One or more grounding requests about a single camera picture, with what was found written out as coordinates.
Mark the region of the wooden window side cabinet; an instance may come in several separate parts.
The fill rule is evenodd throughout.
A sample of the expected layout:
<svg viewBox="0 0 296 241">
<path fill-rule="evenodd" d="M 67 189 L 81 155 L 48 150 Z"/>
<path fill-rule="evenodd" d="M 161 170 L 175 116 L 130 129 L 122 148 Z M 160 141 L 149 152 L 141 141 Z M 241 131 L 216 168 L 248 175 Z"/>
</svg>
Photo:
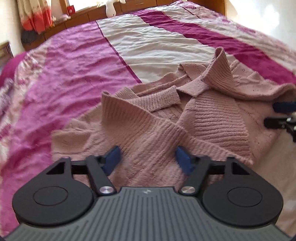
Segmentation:
<svg viewBox="0 0 296 241">
<path fill-rule="evenodd" d="M 164 6 L 172 4 L 173 1 L 127 1 L 126 4 L 115 3 L 114 7 L 117 15 L 132 13 L 134 11 L 147 9 L 155 6 Z M 69 19 L 58 21 L 53 26 L 40 33 L 42 39 L 31 45 L 23 45 L 26 51 L 34 49 L 48 40 L 53 35 L 78 25 L 88 23 L 95 20 L 106 18 L 105 6 L 91 6 L 89 8 L 79 10 L 75 14 L 71 15 Z"/>
</svg>

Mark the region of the orange white curtain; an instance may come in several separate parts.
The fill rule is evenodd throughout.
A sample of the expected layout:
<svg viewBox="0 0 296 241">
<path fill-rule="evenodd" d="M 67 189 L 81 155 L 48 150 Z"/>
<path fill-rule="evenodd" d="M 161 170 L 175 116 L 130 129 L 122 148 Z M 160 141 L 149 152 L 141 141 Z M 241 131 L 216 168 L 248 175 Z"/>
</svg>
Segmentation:
<svg viewBox="0 0 296 241">
<path fill-rule="evenodd" d="M 52 26 L 51 1 L 17 0 L 21 25 L 40 34 Z"/>
</svg>

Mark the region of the pink knitted sweater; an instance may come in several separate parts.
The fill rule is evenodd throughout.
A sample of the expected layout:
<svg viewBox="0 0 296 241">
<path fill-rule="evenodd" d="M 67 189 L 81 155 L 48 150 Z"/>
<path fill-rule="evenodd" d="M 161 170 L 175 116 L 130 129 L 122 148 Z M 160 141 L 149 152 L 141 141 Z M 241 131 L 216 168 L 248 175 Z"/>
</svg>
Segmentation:
<svg viewBox="0 0 296 241">
<path fill-rule="evenodd" d="M 295 98 L 295 85 L 229 63 L 217 48 L 208 64 L 182 63 L 156 82 L 103 93 L 99 105 L 52 132 L 53 159 L 82 160 L 119 146 L 115 186 L 180 187 L 185 175 L 174 157 L 177 146 L 214 160 L 234 156 L 248 166 L 260 159 L 278 137 L 263 124 L 278 98 Z"/>
</svg>

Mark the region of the magenta pillow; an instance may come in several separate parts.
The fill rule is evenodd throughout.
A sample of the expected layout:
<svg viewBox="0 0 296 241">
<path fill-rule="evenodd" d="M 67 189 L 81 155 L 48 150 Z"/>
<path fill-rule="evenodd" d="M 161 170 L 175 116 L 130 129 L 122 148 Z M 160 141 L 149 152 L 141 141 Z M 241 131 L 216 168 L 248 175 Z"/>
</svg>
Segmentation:
<svg viewBox="0 0 296 241">
<path fill-rule="evenodd" d="M 4 86 L 4 82 L 7 78 L 14 79 L 15 71 L 20 64 L 20 62 L 24 59 L 26 56 L 26 52 L 23 52 L 21 54 L 18 54 L 13 59 L 8 61 L 8 63 L 4 66 L 1 77 L 0 77 L 0 87 Z"/>
</svg>

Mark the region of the wooden headboard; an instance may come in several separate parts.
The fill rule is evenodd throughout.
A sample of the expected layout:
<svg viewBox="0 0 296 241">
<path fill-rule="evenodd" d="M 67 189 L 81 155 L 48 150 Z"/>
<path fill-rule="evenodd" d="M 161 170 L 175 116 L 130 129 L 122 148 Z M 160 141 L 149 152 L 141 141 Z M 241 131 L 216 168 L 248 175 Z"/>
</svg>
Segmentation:
<svg viewBox="0 0 296 241">
<path fill-rule="evenodd" d="M 13 53 L 11 51 L 11 46 L 9 41 L 2 42 L 0 44 L 0 65 L 1 68 L 5 66 L 8 61 L 13 58 Z"/>
</svg>

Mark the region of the magenta floral bed cover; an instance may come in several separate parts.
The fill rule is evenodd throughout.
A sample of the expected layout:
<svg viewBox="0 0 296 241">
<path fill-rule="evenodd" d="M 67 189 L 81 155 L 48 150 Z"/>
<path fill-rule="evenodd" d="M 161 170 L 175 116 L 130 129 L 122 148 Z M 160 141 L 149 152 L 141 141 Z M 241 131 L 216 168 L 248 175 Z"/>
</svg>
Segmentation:
<svg viewBox="0 0 296 241">
<path fill-rule="evenodd" d="M 52 132 L 101 102 L 103 93 L 156 82 L 182 63 L 208 64 L 217 48 L 229 63 L 277 84 L 295 85 L 295 51 L 203 6 L 177 1 L 64 30 L 18 65 L 1 117 L 1 234 L 18 225 L 18 188 L 56 160 Z M 295 144 L 284 131 L 248 166 L 283 195 L 278 227 L 295 234 Z"/>
</svg>

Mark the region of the red box on cabinet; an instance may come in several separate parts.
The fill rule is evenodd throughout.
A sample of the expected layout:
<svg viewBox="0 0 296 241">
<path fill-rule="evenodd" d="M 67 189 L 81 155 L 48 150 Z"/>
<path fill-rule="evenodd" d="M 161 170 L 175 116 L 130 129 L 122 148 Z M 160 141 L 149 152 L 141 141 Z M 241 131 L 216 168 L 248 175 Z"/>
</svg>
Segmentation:
<svg viewBox="0 0 296 241">
<path fill-rule="evenodd" d="M 67 6 L 67 12 L 68 12 L 68 15 L 70 15 L 70 16 L 75 14 L 76 11 L 75 11 L 74 5 Z"/>
</svg>

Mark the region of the white cloth on cabinet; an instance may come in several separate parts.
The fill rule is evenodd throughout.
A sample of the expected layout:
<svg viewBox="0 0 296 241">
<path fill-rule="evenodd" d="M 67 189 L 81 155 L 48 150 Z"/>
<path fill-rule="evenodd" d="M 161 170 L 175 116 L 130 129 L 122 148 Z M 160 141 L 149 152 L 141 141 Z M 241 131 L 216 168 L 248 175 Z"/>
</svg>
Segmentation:
<svg viewBox="0 0 296 241">
<path fill-rule="evenodd" d="M 107 0 L 105 3 L 105 8 L 106 8 L 105 12 L 108 18 L 112 18 L 116 16 L 116 10 L 114 7 L 115 3 L 126 4 L 126 1 L 125 0 Z"/>
</svg>

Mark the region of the dark bag on cabinet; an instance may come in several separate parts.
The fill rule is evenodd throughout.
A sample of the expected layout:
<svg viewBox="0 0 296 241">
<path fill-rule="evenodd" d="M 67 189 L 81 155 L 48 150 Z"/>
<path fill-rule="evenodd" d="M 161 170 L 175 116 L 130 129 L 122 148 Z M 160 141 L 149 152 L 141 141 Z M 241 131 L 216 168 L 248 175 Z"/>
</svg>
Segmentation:
<svg viewBox="0 0 296 241">
<path fill-rule="evenodd" d="M 30 31 L 22 30 L 21 32 L 22 45 L 31 45 L 31 44 L 34 44 L 35 42 L 38 42 L 41 39 L 42 39 L 42 35 L 39 35 L 34 30 L 30 30 Z"/>
</svg>

